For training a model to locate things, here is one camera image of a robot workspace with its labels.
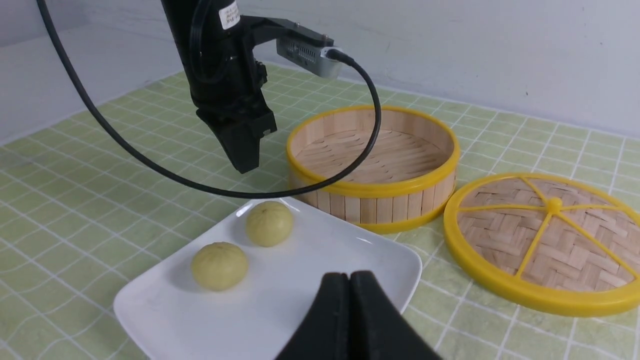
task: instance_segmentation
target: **sticker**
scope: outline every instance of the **sticker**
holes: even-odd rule
[[[222,23],[222,30],[230,29],[240,22],[240,11],[235,1],[226,8],[221,9],[218,13],[220,15],[220,22]]]

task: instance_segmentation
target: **white plate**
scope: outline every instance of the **white plate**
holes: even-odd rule
[[[115,314],[152,359],[272,360],[298,328],[326,272],[371,270],[403,312],[422,261],[408,247],[339,220],[295,199],[291,237],[261,248],[244,235],[251,200],[235,213],[125,286]],[[204,245],[227,241],[249,259],[243,281],[222,293],[205,292],[189,264]]]

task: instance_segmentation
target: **countertop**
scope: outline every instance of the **countertop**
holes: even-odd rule
[[[286,188],[285,140],[312,114],[369,102],[366,88],[269,66],[279,131],[241,176],[200,122],[183,74],[100,106],[143,153],[233,190]],[[592,184],[640,209],[640,141],[458,102],[380,90],[433,114],[460,140],[460,185],[509,171]],[[144,359],[113,314],[122,286],[243,200],[189,190],[128,156],[87,113],[0,148],[0,359]],[[574,319],[516,306],[471,281],[443,246],[442,219],[390,235],[422,257],[404,316],[446,359],[638,359],[637,310]]]

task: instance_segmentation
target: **steamer basket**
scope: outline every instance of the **steamer basket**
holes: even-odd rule
[[[453,132],[424,113],[382,107],[382,127],[369,157],[345,179],[299,200],[379,234],[423,225],[443,210],[456,187],[460,146]],[[292,188],[318,183],[362,152],[373,106],[322,113],[289,135]]]

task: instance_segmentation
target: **yellow spoke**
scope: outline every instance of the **yellow spoke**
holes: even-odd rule
[[[542,224],[540,225],[540,228],[538,229],[536,236],[533,237],[533,240],[531,241],[531,245],[529,245],[529,248],[527,249],[527,253],[524,254],[524,258],[522,258],[522,262],[518,267],[518,272],[515,274],[515,277],[520,278],[522,276],[522,272],[524,271],[524,268],[527,267],[527,264],[529,263],[529,259],[531,259],[531,256],[533,256],[533,252],[536,250],[536,247],[538,246],[538,242],[540,241],[542,234],[547,229],[547,226],[549,225],[549,222],[551,221],[552,216],[553,214],[548,213],[545,219],[542,220]]]
[[[547,203],[547,198],[542,194],[542,192],[540,191],[540,189],[538,189],[537,186],[533,185],[533,183],[530,182],[525,177],[521,177],[520,180],[522,180],[525,184],[527,184],[533,190],[533,192],[536,193],[536,195],[540,198],[540,200],[542,200],[542,202],[544,202],[545,204]]]
[[[600,243],[598,240],[596,240],[596,238],[594,238],[591,234],[587,233],[587,231],[584,230],[580,225],[578,225],[575,222],[573,222],[573,220],[568,218],[565,214],[557,214],[557,216],[559,218],[561,218],[562,220],[564,220],[564,222],[569,224],[569,226],[571,226],[576,231],[578,231],[578,233],[583,235],[585,238],[589,239],[592,243],[594,243],[597,247],[599,247],[602,251],[604,251],[607,255],[609,255],[613,260],[618,262],[618,264],[620,264],[620,266],[625,268],[625,270],[627,270],[636,279],[640,279],[640,275],[638,275],[638,273],[631,266],[628,266],[626,262],[622,261],[622,259],[620,259],[616,254],[611,252],[611,250],[607,249],[607,247],[602,245],[602,243]]]
[[[600,205],[600,204],[580,204],[563,206],[560,211],[575,210],[575,209],[604,209],[604,210],[620,210],[619,207],[613,205]]]
[[[519,210],[545,210],[543,206],[533,205],[520,205],[520,204],[497,204],[497,205],[484,205],[484,206],[469,206],[466,208],[459,208],[458,211],[482,211],[493,209],[519,209]]]

